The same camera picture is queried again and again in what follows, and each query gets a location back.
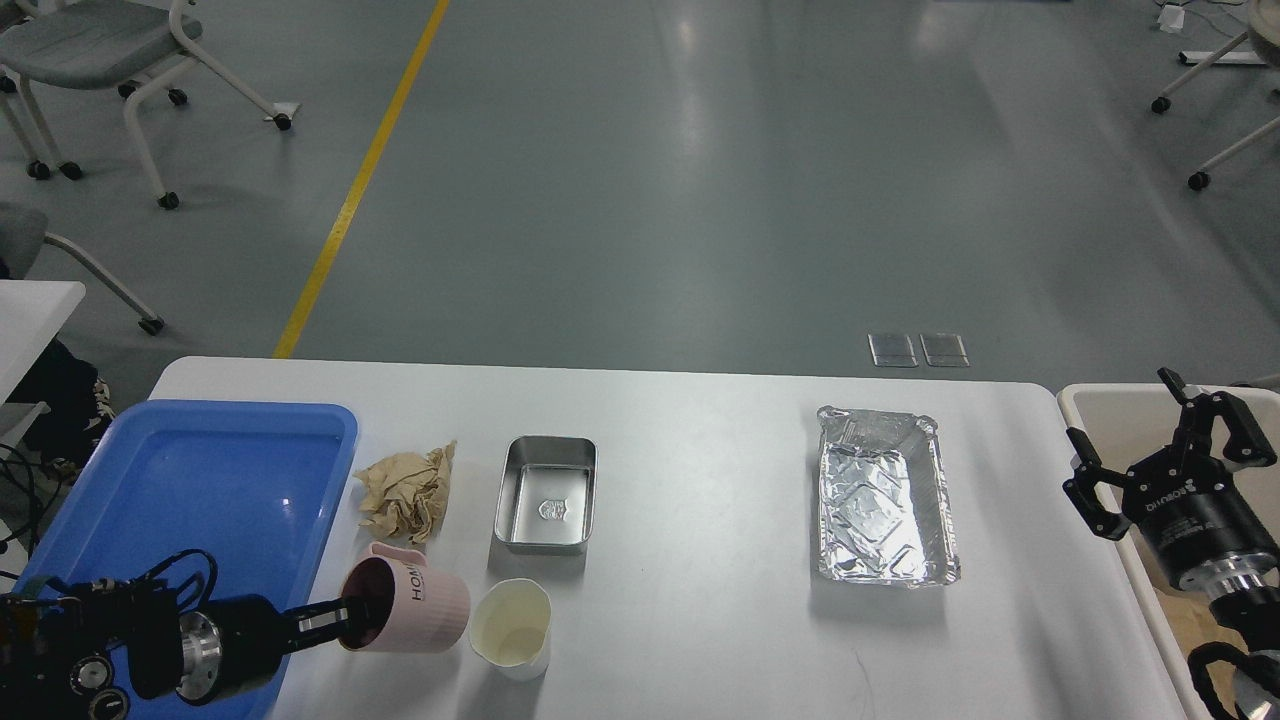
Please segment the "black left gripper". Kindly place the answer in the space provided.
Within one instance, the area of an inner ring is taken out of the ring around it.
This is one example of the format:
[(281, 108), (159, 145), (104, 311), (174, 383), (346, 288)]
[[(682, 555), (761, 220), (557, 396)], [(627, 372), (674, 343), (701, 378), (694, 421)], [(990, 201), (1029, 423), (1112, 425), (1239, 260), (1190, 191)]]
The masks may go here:
[(179, 618), (183, 701), (220, 701), (269, 683), (284, 657), (352, 632), (351, 598), (294, 609), (294, 624), (262, 596), (212, 601)]

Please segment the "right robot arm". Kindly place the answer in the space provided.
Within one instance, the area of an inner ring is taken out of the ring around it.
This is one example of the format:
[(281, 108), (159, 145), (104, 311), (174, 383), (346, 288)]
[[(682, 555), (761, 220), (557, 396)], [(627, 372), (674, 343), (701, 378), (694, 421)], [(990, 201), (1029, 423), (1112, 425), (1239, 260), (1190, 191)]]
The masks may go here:
[(1123, 543), (1135, 530), (1175, 591), (1202, 593), (1213, 620), (1242, 644), (1210, 641), (1187, 656), (1187, 683), (1212, 719), (1277, 716), (1277, 541), (1239, 491), (1235, 477), (1271, 468), (1277, 452), (1248, 404), (1203, 389), (1162, 366), (1178, 405), (1170, 441), (1124, 471), (1105, 465), (1076, 416), (1059, 398), (1074, 448), (1062, 491), (1094, 536)]

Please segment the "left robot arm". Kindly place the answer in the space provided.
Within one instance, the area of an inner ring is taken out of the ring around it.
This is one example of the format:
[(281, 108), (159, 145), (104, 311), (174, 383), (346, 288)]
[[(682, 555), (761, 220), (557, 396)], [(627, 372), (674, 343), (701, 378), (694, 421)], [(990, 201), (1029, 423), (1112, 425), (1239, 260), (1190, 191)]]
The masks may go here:
[(192, 707), (266, 685), (288, 655), (378, 623), (365, 600), (339, 597), (279, 610), (261, 594), (216, 600), (219, 566), (172, 585), (182, 550), (131, 579), (37, 579), (3, 596), (5, 719), (125, 719), (140, 700), (169, 694)]

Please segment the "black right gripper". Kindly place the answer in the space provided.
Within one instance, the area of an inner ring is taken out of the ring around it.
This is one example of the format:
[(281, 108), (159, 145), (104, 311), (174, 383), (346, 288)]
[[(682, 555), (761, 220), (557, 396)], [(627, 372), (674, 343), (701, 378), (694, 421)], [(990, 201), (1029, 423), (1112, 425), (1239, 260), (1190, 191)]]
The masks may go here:
[[(1103, 465), (1085, 430), (1069, 427), (1076, 465), (1062, 483), (1064, 493), (1100, 538), (1119, 542), (1133, 523), (1174, 589), (1202, 591), (1229, 570), (1263, 577), (1277, 569), (1277, 542), (1231, 473), (1277, 462), (1254, 414), (1226, 391), (1193, 392), (1170, 368), (1161, 366), (1158, 378), (1180, 405), (1171, 445), (1120, 473)], [(1225, 424), (1228, 439), (1215, 452), (1217, 421)], [(1102, 505), (1102, 484), (1124, 491), (1123, 512)]]

